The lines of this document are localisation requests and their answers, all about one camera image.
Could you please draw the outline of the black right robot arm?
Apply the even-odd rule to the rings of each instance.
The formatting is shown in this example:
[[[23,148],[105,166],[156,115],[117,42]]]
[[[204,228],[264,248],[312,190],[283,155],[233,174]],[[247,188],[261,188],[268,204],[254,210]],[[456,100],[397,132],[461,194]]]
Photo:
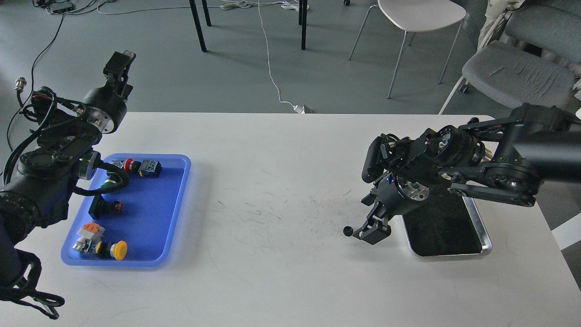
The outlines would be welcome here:
[[[370,144],[362,180],[373,184],[362,203],[365,223],[343,233],[369,244],[391,234],[388,222],[424,206],[434,188],[496,203],[531,207],[546,180],[580,182],[580,119],[524,103],[510,116],[456,128],[426,129],[416,139],[381,134]]]

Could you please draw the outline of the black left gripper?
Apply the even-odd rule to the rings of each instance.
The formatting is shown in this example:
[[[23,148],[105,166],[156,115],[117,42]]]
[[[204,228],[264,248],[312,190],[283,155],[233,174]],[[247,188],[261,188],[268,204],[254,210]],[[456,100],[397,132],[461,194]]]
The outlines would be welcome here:
[[[86,121],[103,134],[116,132],[127,113],[123,99],[133,90],[128,84],[128,72],[135,58],[136,54],[129,50],[114,52],[103,69],[107,86],[92,89],[83,98]]]

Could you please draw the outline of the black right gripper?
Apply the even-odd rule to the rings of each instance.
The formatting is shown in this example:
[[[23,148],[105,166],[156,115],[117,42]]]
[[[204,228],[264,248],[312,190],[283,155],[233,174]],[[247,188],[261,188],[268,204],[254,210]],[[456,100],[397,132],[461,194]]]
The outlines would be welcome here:
[[[411,182],[403,177],[386,175],[375,182],[369,194],[361,199],[365,206],[371,206],[371,211],[365,223],[353,232],[353,237],[371,245],[384,240],[392,233],[384,218],[404,215],[427,203],[429,188],[417,182]]]

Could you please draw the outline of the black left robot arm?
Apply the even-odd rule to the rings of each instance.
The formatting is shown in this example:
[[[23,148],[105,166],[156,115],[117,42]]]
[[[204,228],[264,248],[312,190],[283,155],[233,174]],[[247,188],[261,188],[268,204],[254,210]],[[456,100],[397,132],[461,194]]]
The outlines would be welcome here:
[[[41,261],[16,244],[36,227],[47,228],[68,217],[72,194],[108,194],[129,184],[128,174],[100,159],[93,146],[118,130],[132,86],[128,72],[136,55],[114,52],[103,69],[104,86],[82,101],[58,97],[52,89],[34,91],[34,130],[9,157],[1,190],[1,300],[33,307],[58,319],[64,298],[36,287]]]

